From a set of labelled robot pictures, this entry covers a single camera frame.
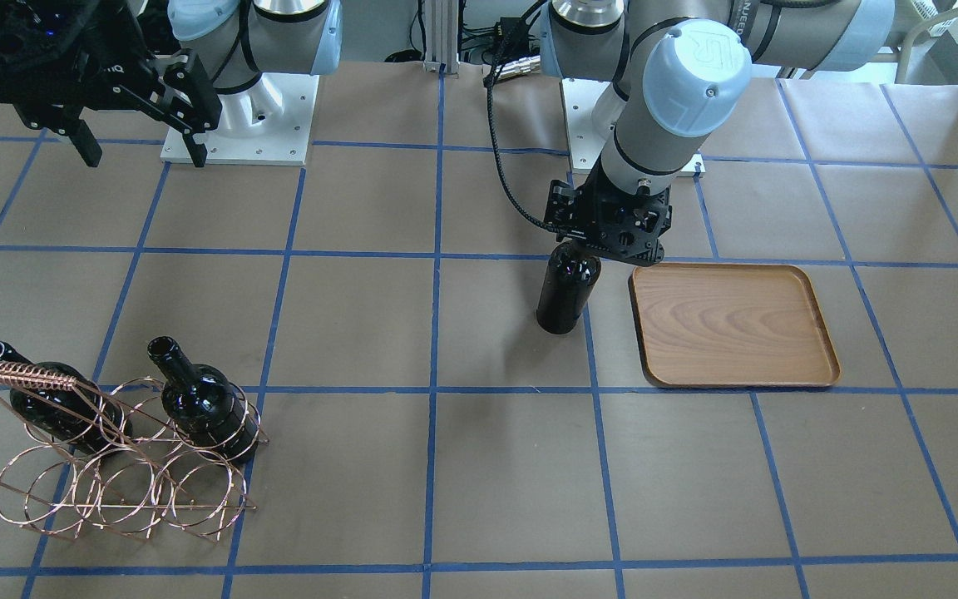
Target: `wood grain surface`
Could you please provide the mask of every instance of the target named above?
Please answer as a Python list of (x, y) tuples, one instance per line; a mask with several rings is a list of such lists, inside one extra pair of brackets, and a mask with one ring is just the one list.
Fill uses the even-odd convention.
[(676, 387), (828, 387), (840, 365), (811, 281), (788, 265), (635, 269), (646, 373)]

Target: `wooden tray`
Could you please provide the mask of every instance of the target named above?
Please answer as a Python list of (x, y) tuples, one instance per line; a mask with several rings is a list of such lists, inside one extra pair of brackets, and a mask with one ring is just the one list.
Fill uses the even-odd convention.
[(630, 277), (646, 374), (674, 387), (829, 387), (841, 376), (803, 270), (664, 262)]

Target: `white mounting plate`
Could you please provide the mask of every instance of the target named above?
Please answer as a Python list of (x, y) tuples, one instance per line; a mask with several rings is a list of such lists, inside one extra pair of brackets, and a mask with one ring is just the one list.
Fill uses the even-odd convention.
[[(279, 119), (282, 126), (254, 137), (229, 137), (218, 134), (216, 130), (210, 131), (205, 140), (205, 148), (209, 151), (206, 164), (305, 166), (319, 77), (284, 72), (266, 72), (263, 77), (270, 78), (283, 93), (286, 112)], [(160, 158), (164, 162), (190, 164), (190, 153), (183, 145), (183, 136), (175, 129), (168, 130)]]
[[(562, 79), (561, 98), (564, 102), (564, 122), (567, 126), (567, 148), (571, 154), (571, 173), (589, 175), (590, 168), (601, 155), (607, 136), (597, 131), (590, 114), (593, 113), (597, 98), (609, 86), (607, 81), (589, 79)], [(704, 177), (704, 159), (699, 153), (682, 167), (679, 177), (693, 177), (697, 171)]]

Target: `black bottle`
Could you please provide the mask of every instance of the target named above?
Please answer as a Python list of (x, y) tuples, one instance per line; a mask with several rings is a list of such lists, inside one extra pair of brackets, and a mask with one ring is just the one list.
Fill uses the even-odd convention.
[(171, 337), (147, 345), (153, 364), (165, 375), (160, 402), (190, 444), (210, 448), (235, 466), (254, 458), (258, 429), (246, 418), (246, 404), (216, 368), (191, 364)]
[(553, 334), (570, 333), (600, 274), (600, 258), (586, 254), (578, 242), (558, 245), (549, 255), (535, 312), (542, 328)]
[[(4, 361), (4, 363), (32, 363), (31, 360), (17, 353), (17, 351), (12, 348), (12, 345), (4, 341), (0, 341), (0, 361)], [(39, 363), (35, 365), (60, 374), (76, 376), (77, 379), (80, 379), (81, 383), (90, 384), (91, 387), (95, 387), (94, 383), (84, 379), (82, 374), (68, 364)], [(87, 422), (83, 420), (83, 418), (77, 418), (72, 416), (72, 414), (54, 407), (61, 406), (70, 409), (72, 412), (79, 413), (80, 416), (94, 421), (96, 417), (95, 409), (92, 408), (87, 401), (84, 401), (80, 395), (72, 391), (54, 389), (31, 389), (30, 391), (32, 394), (46, 399), (50, 404), (40, 399), (35, 399), (23, 391), (11, 389), (10, 405), (24, 420), (38, 426), (42, 431), (50, 433), (51, 436), (58, 440), (70, 441), (73, 446), (76, 446), (76, 448), (79, 448), (79, 450), (84, 453), (96, 453), (110, 446), (110, 441), (106, 439), (106, 436), (113, 436), (113, 429), (111, 429), (110, 426), (105, 427), (106, 435), (103, 435), (98, 426), (91, 425), (91, 422)], [(98, 398), (92, 398), (87, 394), (85, 394), (85, 397), (91, 400), (91, 404), (98, 405)], [(121, 426), (123, 413), (116, 404), (103, 402), (102, 413), (103, 418), (113, 422), (118, 428)], [(126, 435), (130, 433), (130, 425), (131, 422), (125, 423)]]

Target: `floor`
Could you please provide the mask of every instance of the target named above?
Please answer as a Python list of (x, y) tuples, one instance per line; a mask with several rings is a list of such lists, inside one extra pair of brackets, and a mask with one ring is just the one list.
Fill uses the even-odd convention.
[[(757, 79), (675, 182), (669, 260), (812, 278), (822, 392), (654, 387), (617, 263), (540, 330), (555, 240), (475, 69), (319, 94), (304, 171), (165, 166), (129, 114), (91, 114), (90, 170), (0, 106), (0, 339), (117, 384), (171, 334), (271, 437), (220, 545), (0, 521), (0, 597), (958, 598), (958, 87)], [(497, 91), (539, 213), (558, 94)], [(0, 407), (0, 469), (26, 441)]]

